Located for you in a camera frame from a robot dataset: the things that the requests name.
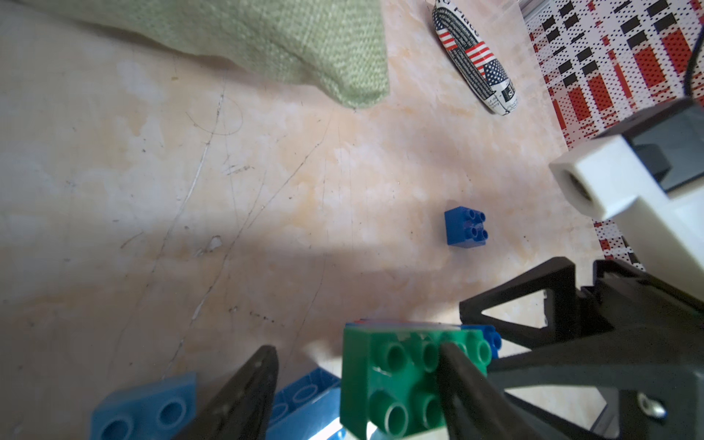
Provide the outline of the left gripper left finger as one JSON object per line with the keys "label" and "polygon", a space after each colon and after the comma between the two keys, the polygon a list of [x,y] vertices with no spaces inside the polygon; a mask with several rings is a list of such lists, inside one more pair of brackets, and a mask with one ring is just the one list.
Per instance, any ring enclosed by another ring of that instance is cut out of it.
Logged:
{"label": "left gripper left finger", "polygon": [[274,346],[261,346],[177,439],[264,439],[279,374]]}

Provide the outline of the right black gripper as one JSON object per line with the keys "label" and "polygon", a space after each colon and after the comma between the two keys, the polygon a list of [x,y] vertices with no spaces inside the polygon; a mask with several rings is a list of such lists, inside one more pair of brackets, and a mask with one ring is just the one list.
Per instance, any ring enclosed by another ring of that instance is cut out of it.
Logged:
{"label": "right black gripper", "polygon": [[462,324],[533,349],[492,363],[492,384],[613,388],[621,439],[702,438],[702,300],[619,260],[595,261],[580,294],[557,257],[459,304]]}

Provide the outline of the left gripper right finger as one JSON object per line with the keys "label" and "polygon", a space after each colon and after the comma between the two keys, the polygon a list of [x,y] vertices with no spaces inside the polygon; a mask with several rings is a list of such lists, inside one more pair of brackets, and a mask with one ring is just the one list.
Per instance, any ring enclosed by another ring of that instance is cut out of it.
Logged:
{"label": "left gripper right finger", "polygon": [[455,344],[439,348],[438,392],[451,439],[539,439]]}

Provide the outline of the blue 2x4 lego brick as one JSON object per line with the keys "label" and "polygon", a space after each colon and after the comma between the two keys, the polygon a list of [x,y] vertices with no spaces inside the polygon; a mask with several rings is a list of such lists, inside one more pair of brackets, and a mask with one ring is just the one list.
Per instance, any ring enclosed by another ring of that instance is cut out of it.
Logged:
{"label": "blue 2x4 lego brick", "polygon": [[480,331],[482,337],[484,337],[491,348],[491,357],[498,359],[499,351],[502,348],[502,337],[494,326],[468,326],[467,324],[462,324],[460,327],[465,330]]}

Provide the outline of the green 2x4 lego brick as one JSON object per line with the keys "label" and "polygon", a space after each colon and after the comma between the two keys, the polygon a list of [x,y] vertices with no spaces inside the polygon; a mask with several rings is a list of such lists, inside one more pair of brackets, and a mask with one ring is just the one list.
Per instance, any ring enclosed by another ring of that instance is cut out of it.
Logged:
{"label": "green 2x4 lego brick", "polygon": [[436,382],[439,348],[457,345],[485,374],[490,345],[457,324],[359,320],[343,335],[341,424],[358,439],[401,439],[445,425]]}

